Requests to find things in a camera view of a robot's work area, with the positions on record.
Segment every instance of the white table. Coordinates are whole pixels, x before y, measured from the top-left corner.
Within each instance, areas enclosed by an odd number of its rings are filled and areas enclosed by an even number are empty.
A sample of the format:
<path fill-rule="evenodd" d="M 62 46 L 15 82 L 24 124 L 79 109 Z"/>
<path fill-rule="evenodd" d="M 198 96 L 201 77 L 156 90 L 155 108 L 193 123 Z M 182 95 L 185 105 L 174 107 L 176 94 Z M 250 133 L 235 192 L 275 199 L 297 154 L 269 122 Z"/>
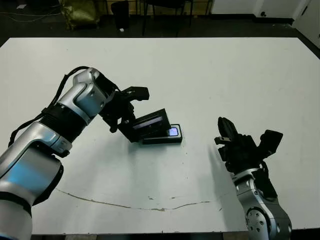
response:
<path fill-rule="evenodd" d="M 1 152 L 81 65 L 121 89 L 148 87 L 136 116 L 165 108 L 184 139 L 131 144 L 96 117 L 62 159 L 57 189 L 32 208 L 34 234 L 245 230 L 214 144 L 219 116 L 257 144 L 266 129 L 284 133 L 267 160 L 271 181 L 294 229 L 319 227 L 320 61 L 297 38 L 9 39 L 0 48 Z"/>

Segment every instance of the dark floor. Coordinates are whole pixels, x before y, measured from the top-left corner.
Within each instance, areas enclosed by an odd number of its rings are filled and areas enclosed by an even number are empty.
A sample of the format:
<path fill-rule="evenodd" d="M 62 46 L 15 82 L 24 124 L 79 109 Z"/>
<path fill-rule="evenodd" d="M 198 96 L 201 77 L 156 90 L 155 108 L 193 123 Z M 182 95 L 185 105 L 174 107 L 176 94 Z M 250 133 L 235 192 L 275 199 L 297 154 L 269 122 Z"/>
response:
<path fill-rule="evenodd" d="M 0 12 L 10 12 L 19 14 L 46 14 L 58 13 L 59 8 L 46 9 L 16 9 L 17 4 L 9 0 L 2 0 Z M 18 21 L 28 21 L 37 17 L 20 15 L 9 15 Z M 199 16 L 192 19 L 189 26 L 187 16 L 175 19 L 173 16 L 148 17 L 146 38 L 174 38 L 177 29 L 179 38 L 190 37 L 298 37 L 313 53 L 320 58 L 320 49 L 307 40 L 296 29 L 288 23 L 257 23 L 250 16 L 247 18 L 216 19 L 212 16 Z M 124 32 L 116 29 L 112 16 L 104 16 L 96 26 L 67 30 L 62 15 L 48 16 L 31 23 L 16 22 L 7 14 L 0 14 L 0 46 L 8 38 L 14 37 L 71 37 L 71 38 L 141 38 L 142 36 L 141 16 L 130 17 L 130 27 Z"/>

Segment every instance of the chair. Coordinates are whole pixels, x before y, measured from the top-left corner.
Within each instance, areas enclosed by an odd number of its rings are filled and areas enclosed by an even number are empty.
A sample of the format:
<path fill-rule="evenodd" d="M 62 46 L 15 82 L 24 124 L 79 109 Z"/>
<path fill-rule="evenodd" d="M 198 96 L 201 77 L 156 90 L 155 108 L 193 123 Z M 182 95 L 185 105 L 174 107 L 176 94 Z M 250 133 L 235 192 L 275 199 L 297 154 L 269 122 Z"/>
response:
<path fill-rule="evenodd" d="M 181 9 L 181 15 L 184 13 L 185 9 L 185 3 L 190 2 L 190 20 L 189 25 L 191 25 L 191 19 L 192 19 L 192 10 L 194 1 L 193 0 L 144 0 L 143 1 L 143 25 L 142 25 L 142 36 L 145 35 L 146 30 L 146 22 L 147 22 L 147 12 L 148 12 L 148 6 L 152 5 L 153 10 L 153 16 L 155 16 L 155 6 L 164 7 L 164 8 L 170 8 L 175 9 L 175 16 L 177 17 L 178 9 Z"/>

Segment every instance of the white wall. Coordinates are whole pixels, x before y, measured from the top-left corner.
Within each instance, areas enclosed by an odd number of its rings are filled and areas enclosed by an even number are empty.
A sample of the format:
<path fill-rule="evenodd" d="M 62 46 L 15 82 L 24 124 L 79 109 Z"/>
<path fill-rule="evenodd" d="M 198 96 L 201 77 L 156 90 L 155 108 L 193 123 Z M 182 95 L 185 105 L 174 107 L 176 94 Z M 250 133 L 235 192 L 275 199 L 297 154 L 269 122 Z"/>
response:
<path fill-rule="evenodd" d="M 252 14 L 257 0 L 214 0 L 213 14 Z"/>
<path fill-rule="evenodd" d="M 264 0 L 259 13 L 265 12 L 268 18 L 292 18 L 301 0 Z"/>
<path fill-rule="evenodd" d="M 293 27 L 320 48 L 320 2 L 319 0 L 311 0 L 308 3 L 308 8 L 303 15 L 299 14 Z"/>
<path fill-rule="evenodd" d="M 213 0 L 213 14 L 255 14 L 267 18 L 294 18 L 307 0 Z"/>

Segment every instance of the robotic arm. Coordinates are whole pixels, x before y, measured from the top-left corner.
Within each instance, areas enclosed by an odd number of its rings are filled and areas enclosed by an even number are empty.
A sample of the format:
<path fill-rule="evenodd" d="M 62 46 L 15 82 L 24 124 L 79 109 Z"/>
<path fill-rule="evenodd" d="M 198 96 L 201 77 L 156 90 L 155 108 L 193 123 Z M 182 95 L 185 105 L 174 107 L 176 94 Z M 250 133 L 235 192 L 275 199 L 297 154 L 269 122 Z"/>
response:
<path fill-rule="evenodd" d="M 83 71 L 73 77 L 72 88 L 59 99 L 67 79 L 79 70 Z M 164 109 L 136 119 L 130 102 L 148 99 L 146 87 L 120 91 L 94 68 L 77 67 L 65 75 L 49 106 L 12 133 L 8 149 L 0 156 L 0 239 L 30 239 L 31 207 L 48 199 L 64 171 L 55 156 L 66 157 L 72 142 L 96 115 L 112 133 L 119 129 L 130 142 L 167 131 L 170 124 Z M 17 132 L 27 126 L 15 141 Z M 251 239 L 289 239 L 291 222 L 263 162 L 276 152 L 282 134 L 267 130 L 256 147 L 251 136 L 238 134 L 226 118 L 219 118 L 218 127 L 223 137 L 215 141 L 225 145 L 219 153 L 227 170 L 234 173 Z"/>
<path fill-rule="evenodd" d="M 74 76 L 72 88 L 58 100 L 68 77 L 83 69 Z M 146 87 L 120 91 L 94 68 L 78 67 L 65 75 L 50 105 L 12 133 L 8 149 L 0 156 L 0 239 L 30 239 L 31 206 L 48 199 L 64 171 L 55 155 L 67 156 L 72 142 L 96 115 L 102 116 L 111 132 L 119 129 L 136 142 L 140 138 L 130 101 L 148 99 Z M 14 141 L 18 130 L 30 123 Z M 148 124 L 143 127 L 152 129 Z"/>
<path fill-rule="evenodd" d="M 283 134 L 266 130 L 260 137 L 260 145 L 256 146 L 250 135 L 239 134 L 235 125 L 224 117 L 219 117 L 218 128 L 221 136 L 214 140 L 217 145 L 224 145 L 218 151 L 226 169 L 233 173 L 232 181 L 244 210 L 249 238 L 289 240 L 291 221 L 279 205 L 264 162 L 276 152 Z"/>

